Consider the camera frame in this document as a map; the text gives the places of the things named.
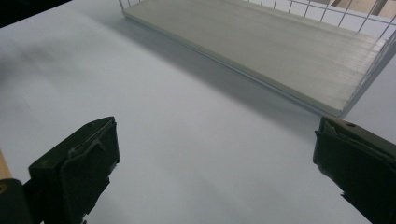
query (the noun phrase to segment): wooden edge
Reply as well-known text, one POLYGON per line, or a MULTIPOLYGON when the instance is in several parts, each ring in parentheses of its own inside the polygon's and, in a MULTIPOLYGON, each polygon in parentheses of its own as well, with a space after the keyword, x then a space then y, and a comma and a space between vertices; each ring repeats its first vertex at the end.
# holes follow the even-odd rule
POLYGON ((12 178, 11 172, 8 169, 6 159, 0 149, 0 180, 12 178))

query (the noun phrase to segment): white wire rack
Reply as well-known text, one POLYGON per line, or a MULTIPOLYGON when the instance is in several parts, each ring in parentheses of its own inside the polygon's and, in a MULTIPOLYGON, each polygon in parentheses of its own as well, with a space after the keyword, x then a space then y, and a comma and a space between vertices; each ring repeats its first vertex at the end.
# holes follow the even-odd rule
MULTIPOLYGON (((120 7, 124 11, 125 9, 138 4, 143 0, 119 0, 120 7)), ((318 109, 311 104, 307 104, 305 101, 301 101, 298 98, 290 96, 288 92, 280 91, 275 88, 278 93, 290 98, 309 109, 321 114, 331 115, 335 117, 344 117, 347 112, 353 107, 354 104, 361 98, 364 92, 368 89, 375 78, 381 73, 383 68, 393 58, 396 53, 396 15, 390 18, 382 18, 373 15, 373 11, 376 9, 378 4, 382 4, 384 0, 376 0, 368 13, 361 13, 350 10, 350 6, 353 0, 349 0, 346 8, 333 7, 330 1, 327 5, 314 2, 312 0, 240 0, 251 2, 265 7, 271 7, 277 10, 282 10, 291 14, 296 14, 302 17, 306 17, 311 20, 318 22, 329 23, 333 26, 342 27, 356 33, 363 33, 366 35, 373 36, 378 39, 386 40, 384 47, 379 51, 373 63, 369 66, 361 84, 356 91, 353 92, 352 97, 346 103, 346 106, 340 114, 332 114, 318 109)))
MULTIPOLYGON (((119 0, 121 9, 131 7, 144 0, 119 0)), ((261 6, 287 11, 312 20, 326 22, 348 30, 389 39, 396 32, 396 14, 392 19, 373 15, 376 7, 387 0, 376 0, 368 13, 350 10, 354 0, 349 0, 346 8, 333 7, 329 0, 327 5, 312 0, 241 0, 261 6)))

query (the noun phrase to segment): white table surface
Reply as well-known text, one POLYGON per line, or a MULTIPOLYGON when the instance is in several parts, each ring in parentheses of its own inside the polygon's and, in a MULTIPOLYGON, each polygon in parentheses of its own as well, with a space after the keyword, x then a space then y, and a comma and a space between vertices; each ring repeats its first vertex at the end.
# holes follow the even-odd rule
MULTIPOLYGON (((395 61, 345 118, 393 143, 395 61)), ((121 162, 88 223, 368 223, 312 162, 318 115, 125 20, 116 0, 0 29, 0 148, 14 177, 106 116, 121 162)))

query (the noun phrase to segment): wire basket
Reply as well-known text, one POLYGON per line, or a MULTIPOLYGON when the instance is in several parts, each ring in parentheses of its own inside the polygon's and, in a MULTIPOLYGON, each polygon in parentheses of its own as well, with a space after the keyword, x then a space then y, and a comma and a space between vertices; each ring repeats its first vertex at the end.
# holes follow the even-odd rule
MULTIPOLYGON (((371 38, 378 39, 381 41, 385 41, 382 49, 378 50, 375 59, 372 60, 371 65, 368 66, 367 70, 364 70, 365 76, 362 78, 357 89, 353 91, 351 97, 348 98, 345 106, 341 110, 337 112, 331 111, 330 109, 323 109, 317 105, 311 104, 305 100, 301 100, 299 97, 295 97, 290 94, 290 91, 287 92, 285 90, 281 90, 276 85, 268 84, 266 81, 257 80, 251 74, 244 72, 239 68, 235 68, 229 63, 222 62, 221 60, 217 60, 212 57, 210 54, 208 55, 206 52, 202 50, 197 50, 203 53, 210 58, 214 58, 216 61, 223 63, 232 69, 240 72, 243 75, 247 75, 248 77, 252 77, 256 81, 264 84, 265 86, 269 86, 272 90, 277 91, 278 93, 290 98, 291 100, 319 113, 320 115, 325 116, 334 116, 334 117, 344 117, 345 114, 352 108, 354 104, 360 99, 360 97, 364 94, 364 92, 368 89, 371 83, 375 80, 375 78, 381 73, 383 68, 388 64, 388 62, 393 58, 396 53, 396 15, 393 15, 391 18, 383 18, 376 15, 373 15, 375 11, 377 11, 378 6, 383 5, 384 0, 376 0, 375 3, 371 6, 368 13, 361 13, 358 11, 354 11, 350 9, 353 0, 349 0, 346 4, 346 8, 334 7, 328 2, 328 4, 321 4, 317 1, 323 0, 230 0, 234 2, 250 2, 257 5, 264 6, 265 10, 281 10, 287 12, 286 14, 294 14, 301 17, 308 18, 310 20, 314 20, 315 22, 324 22, 332 25, 332 27, 341 27, 342 29, 348 29, 352 31, 353 34, 362 33, 365 35, 371 36, 371 38)), ((132 7, 135 4, 138 4, 140 0, 119 0, 122 11, 132 7)))

